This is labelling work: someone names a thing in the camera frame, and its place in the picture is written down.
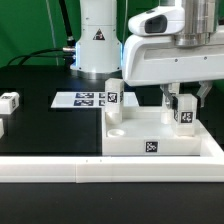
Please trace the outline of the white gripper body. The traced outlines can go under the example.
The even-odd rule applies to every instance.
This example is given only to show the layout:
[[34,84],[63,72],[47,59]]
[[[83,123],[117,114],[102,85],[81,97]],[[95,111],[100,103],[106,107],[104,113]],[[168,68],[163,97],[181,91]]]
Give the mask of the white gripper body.
[[158,6],[132,17],[122,76],[130,86],[224,79],[215,5]]

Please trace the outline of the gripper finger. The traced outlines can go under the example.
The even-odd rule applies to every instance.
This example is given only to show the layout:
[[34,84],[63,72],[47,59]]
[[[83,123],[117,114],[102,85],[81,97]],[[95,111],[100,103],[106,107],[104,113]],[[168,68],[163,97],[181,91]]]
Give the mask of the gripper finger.
[[173,90],[173,87],[171,84],[161,84],[160,89],[163,92],[163,95],[165,97],[165,105],[168,109],[175,109],[177,99],[175,97],[176,93]]
[[197,92],[197,96],[200,98],[200,105],[204,106],[205,104],[205,99],[212,89],[213,82],[212,81],[200,81],[200,88]]

